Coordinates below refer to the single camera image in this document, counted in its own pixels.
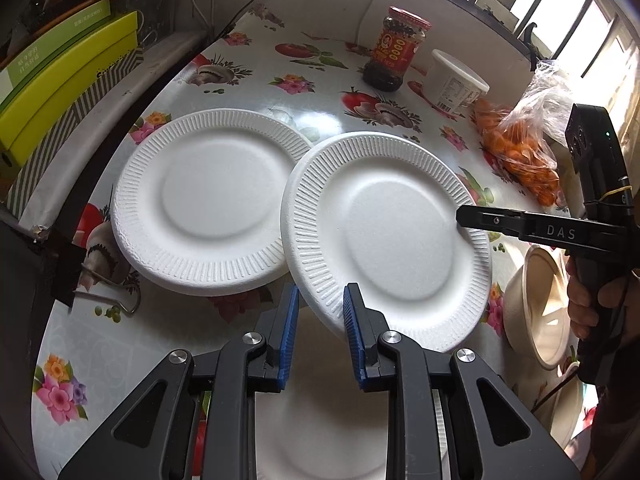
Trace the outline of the right hand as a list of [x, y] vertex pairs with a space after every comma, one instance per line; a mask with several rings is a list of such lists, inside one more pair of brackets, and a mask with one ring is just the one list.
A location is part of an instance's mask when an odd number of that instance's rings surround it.
[[[576, 337], [585, 340], [599, 321], [599, 315], [591, 307], [588, 289], [578, 280], [576, 266], [572, 258], [568, 258], [565, 270], [570, 276], [567, 284], [568, 316], [570, 327]], [[629, 344], [639, 338], [640, 333], [640, 295], [639, 277], [631, 274], [630, 278], [618, 278], [604, 285], [599, 292], [598, 300], [605, 308], [614, 309], [620, 303], [625, 284], [628, 284], [624, 305], [626, 306], [625, 333], [622, 344]]]

